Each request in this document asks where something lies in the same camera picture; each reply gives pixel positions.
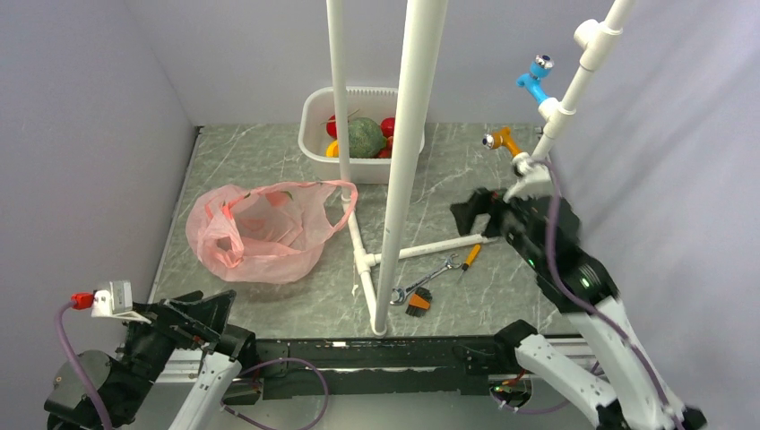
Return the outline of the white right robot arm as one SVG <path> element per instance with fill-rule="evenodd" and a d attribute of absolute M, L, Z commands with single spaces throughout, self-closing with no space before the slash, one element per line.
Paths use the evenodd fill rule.
<path fill-rule="evenodd" d="M 504 238 L 528 263 L 543 296 L 578 331 L 602 373 L 576 363 L 524 320 L 494 336 L 506 372 L 537 375 L 583 412 L 596 429 L 704 429 L 708 421 L 662 380 L 636 337 L 609 271 L 583 250 L 581 221 L 560 196 L 504 199 L 486 188 L 450 207 L 457 230 L 488 216 L 487 238 Z"/>

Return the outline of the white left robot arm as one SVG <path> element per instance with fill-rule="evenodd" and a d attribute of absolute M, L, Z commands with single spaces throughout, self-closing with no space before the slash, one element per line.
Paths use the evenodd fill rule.
<path fill-rule="evenodd" d="M 48 429 L 118 429 L 137 412 L 178 349 L 202 353 L 194 387 L 171 426 L 202 429 L 238 376 L 259 362 L 255 334 L 228 322 L 237 293 L 205 297 L 200 290 L 157 303 L 133 304 L 123 320 L 125 343 L 117 356 L 96 350 L 75 353 L 63 325 L 68 310 L 106 308 L 105 290 L 78 293 L 54 316 L 65 363 L 57 371 L 44 410 Z"/>

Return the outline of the green fake melon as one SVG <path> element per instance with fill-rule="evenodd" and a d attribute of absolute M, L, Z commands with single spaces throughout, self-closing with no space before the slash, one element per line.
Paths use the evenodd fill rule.
<path fill-rule="evenodd" d="M 351 158 L 374 158 L 386 146 L 381 126 L 371 118 L 359 117 L 349 121 L 348 133 Z"/>

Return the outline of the pink plastic bag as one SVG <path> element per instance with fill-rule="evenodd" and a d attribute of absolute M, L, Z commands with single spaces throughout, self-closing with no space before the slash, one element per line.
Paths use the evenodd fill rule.
<path fill-rule="evenodd" d="M 221 280 L 287 284 L 315 267 L 357 201 L 357 187 L 342 180 L 224 185 L 195 201 L 186 239 Z"/>

